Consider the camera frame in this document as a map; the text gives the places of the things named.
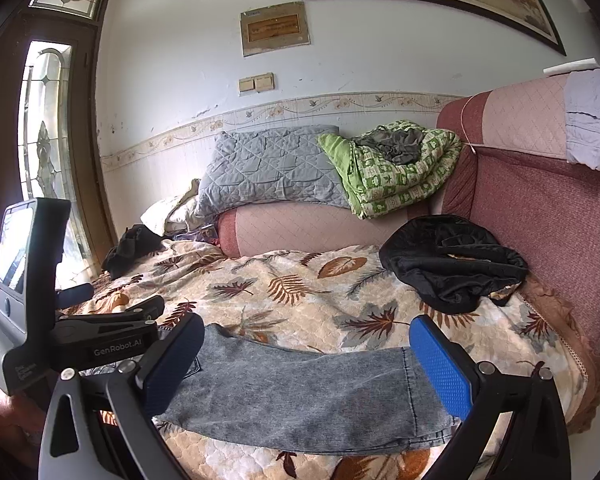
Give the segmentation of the person's left hand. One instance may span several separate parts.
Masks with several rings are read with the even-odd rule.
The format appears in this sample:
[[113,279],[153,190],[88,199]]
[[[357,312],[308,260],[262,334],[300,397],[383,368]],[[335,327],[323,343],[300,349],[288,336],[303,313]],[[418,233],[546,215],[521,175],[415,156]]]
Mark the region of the person's left hand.
[[45,413],[22,393],[9,396],[0,388],[0,447],[30,469],[38,468],[38,445],[30,437],[42,434]]

